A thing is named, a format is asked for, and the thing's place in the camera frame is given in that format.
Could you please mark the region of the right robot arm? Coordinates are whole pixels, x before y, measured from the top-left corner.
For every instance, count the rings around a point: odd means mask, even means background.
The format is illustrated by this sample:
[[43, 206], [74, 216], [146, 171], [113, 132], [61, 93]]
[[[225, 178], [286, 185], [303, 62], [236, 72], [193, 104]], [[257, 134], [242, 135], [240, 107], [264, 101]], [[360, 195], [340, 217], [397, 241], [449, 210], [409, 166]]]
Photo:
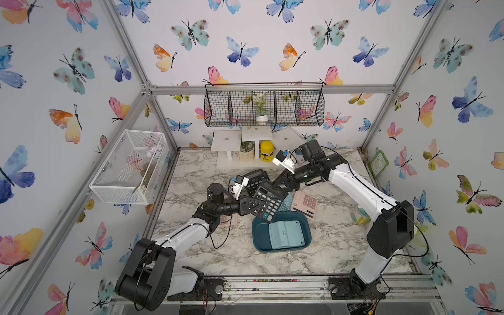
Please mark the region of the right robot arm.
[[342, 155], [326, 155], [317, 140], [299, 147], [306, 165], [296, 167], [290, 155], [278, 152], [273, 162], [284, 170], [274, 180], [274, 188], [288, 192], [299, 190], [300, 185], [310, 185], [313, 180], [329, 182], [350, 196], [372, 221], [367, 232], [368, 248], [358, 266], [348, 278], [336, 284], [334, 299], [371, 297], [376, 285], [393, 257], [413, 238], [413, 206], [407, 201], [398, 202], [384, 194], [361, 177]]

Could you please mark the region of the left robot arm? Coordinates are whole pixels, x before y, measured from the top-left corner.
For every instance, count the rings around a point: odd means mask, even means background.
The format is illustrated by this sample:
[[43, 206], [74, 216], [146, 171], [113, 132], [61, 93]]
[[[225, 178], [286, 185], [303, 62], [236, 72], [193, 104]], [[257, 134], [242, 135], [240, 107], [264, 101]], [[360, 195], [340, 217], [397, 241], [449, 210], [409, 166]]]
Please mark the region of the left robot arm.
[[222, 216], [258, 214], [265, 202], [244, 196], [236, 199], [223, 185], [207, 187], [207, 199], [191, 219], [163, 238], [143, 238], [119, 276], [114, 292], [131, 301], [138, 311], [154, 311], [168, 297], [202, 298], [205, 276], [189, 266], [175, 267], [177, 258], [198, 242], [211, 237]]

